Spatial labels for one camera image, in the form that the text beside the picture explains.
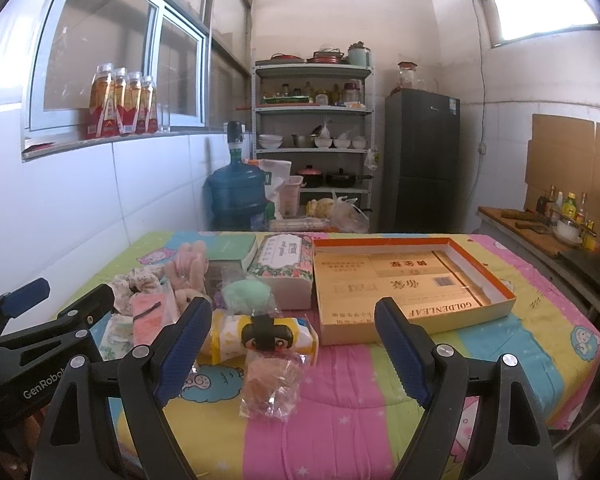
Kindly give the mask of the pink pouch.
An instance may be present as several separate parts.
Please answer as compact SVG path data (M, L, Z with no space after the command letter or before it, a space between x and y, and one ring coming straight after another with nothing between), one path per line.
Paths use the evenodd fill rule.
M137 294L131 298L133 344L149 346L164 326L178 322L180 311L172 292Z

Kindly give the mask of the floral white scrunchie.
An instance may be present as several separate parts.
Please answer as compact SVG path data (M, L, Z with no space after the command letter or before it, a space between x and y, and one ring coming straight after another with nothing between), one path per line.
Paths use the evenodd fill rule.
M134 268L127 274L117 274L108 283L114 292L114 310L126 316L132 315L131 298L137 294L162 292L164 265L151 264Z

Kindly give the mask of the pink plush bunny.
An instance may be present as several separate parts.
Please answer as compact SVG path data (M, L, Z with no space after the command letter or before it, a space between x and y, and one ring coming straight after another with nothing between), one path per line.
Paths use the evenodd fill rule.
M210 300L206 289L208 269L207 246L202 240L181 244L174 258L164 265L164 275L171 284L180 313L195 298Z

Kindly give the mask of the yellow cartoon tissue pack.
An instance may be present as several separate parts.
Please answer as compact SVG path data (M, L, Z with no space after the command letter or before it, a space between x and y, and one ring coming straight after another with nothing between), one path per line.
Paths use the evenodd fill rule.
M220 364L249 351L297 353L314 364L320 352L320 338L307 318L273 318L268 313L249 316L215 310L201 353L212 364Z

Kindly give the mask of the green sponge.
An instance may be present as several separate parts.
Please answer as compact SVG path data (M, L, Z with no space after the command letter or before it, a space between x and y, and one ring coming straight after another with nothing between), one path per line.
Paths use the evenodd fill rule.
M260 315L276 311L272 289L255 278L244 278L221 289L224 307L233 314Z

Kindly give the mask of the brown puff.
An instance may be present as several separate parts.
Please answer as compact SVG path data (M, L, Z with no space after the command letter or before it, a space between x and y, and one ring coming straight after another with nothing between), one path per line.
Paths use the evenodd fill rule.
M249 350L239 413L249 419L286 422L296 409L309 359L303 354Z

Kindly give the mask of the green book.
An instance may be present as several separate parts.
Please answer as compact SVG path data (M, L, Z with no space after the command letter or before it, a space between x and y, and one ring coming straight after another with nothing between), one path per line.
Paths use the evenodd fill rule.
M207 243L210 268L247 270L258 249L257 237L251 233L212 236Z

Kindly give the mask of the colorful cartoon bedsheet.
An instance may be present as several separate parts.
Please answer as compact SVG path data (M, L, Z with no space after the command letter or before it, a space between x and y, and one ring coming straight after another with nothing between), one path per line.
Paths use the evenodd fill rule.
M569 429L600 368L600 332L550 281L490 236L458 244L515 295L505 318L442 333L463 356L516 356L548 428ZM183 453L203 479L385 479L422 411L408 398L378 344L325 347L302 375L287 420L239 413L242 360L203 365L164 410Z

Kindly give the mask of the orange drink bottle pack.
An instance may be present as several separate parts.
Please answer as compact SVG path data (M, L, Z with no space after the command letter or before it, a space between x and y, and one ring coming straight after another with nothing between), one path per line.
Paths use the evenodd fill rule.
M92 80L84 138L151 134L158 131L157 85L151 75L112 63L97 66Z

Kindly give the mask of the pink plastic bin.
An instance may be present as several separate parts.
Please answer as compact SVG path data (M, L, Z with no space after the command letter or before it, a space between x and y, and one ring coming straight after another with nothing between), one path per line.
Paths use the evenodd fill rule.
M298 216L300 207L300 190L303 185L302 176L290 176L279 191L280 214L284 218Z

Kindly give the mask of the plastic bag of food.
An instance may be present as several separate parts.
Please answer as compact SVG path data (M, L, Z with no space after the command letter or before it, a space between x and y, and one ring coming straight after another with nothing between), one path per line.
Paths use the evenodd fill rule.
M364 234L370 229L370 219L355 205L355 199L336 193L319 200L309 200L306 216L320 220L324 228L332 231Z

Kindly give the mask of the cardboard sheet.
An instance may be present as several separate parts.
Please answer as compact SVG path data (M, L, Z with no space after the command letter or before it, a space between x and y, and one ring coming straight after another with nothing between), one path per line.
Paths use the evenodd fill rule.
M600 122L533 115L524 182L524 206L529 209L550 188L585 194L585 212L594 220L600 239Z

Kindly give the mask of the black refrigerator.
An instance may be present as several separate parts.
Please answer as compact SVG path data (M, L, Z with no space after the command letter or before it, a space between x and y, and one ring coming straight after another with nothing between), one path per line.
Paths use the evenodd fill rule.
M386 233L447 233L458 202L460 101L400 89L385 100L378 228Z

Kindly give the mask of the glass jar on fridge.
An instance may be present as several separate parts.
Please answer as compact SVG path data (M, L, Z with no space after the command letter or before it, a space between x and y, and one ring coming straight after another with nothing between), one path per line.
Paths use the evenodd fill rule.
M403 89L418 89L419 78L417 75L417 64L411 61L402 61L398 64L398 67L398 82L391 93L396 93Z

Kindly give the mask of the sliding window frame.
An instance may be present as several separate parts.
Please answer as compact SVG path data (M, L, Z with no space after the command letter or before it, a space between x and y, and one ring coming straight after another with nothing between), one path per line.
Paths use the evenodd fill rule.
M111 64L151 76L173 128L208 125L211 34L182 0L46 0L28 90L31 136L80 131Z

